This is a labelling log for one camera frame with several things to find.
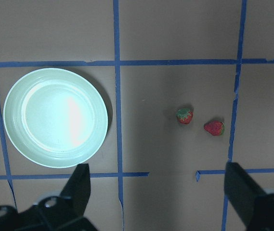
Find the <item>plate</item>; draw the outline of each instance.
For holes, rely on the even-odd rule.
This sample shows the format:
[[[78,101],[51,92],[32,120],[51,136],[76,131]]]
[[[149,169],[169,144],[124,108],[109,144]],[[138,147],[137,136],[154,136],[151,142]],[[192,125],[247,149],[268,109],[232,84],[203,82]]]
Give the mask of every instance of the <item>plate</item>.
[[[46,167],[83,163],[104,142],[108,116],[95,87],[59,68],[28,73],[10,89],[4,126],[16,149]]]

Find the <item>strawberry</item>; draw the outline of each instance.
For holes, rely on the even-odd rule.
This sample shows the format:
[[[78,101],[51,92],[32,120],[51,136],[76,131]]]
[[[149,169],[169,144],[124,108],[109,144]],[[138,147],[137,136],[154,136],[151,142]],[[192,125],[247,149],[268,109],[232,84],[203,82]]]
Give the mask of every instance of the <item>strawberry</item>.
[[[217,120],[210,121],[204,125],[204,130],[213,136],[221,136],[224,132],[224,124]]]
[[[189,108],[182,108],[177,111],[176,117],[181,124],[189,124],[193,119],[194,113]]]

